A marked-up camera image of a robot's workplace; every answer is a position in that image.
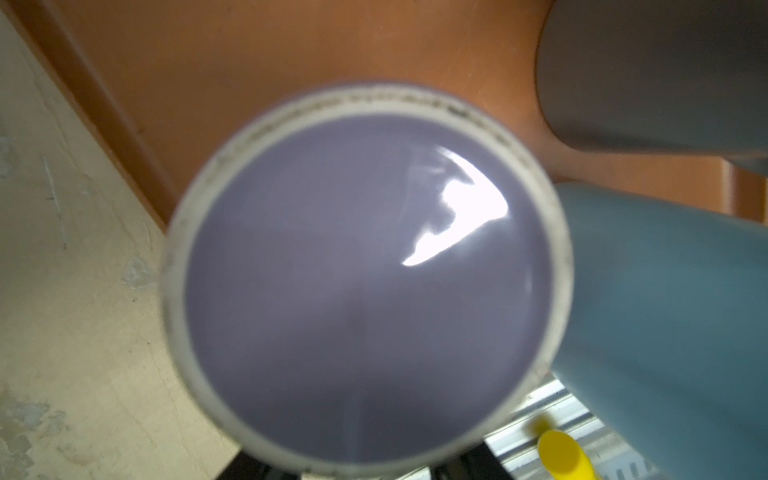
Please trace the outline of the purple mug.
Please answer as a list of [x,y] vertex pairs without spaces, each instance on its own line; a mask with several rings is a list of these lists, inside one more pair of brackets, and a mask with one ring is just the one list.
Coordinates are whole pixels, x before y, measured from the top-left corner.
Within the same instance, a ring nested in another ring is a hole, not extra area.
[[256,479],[381,478],[483,444],[548,373],[574,291],[539,161],[451,94],[355,82],[278,103],[166,232],[166,344]]

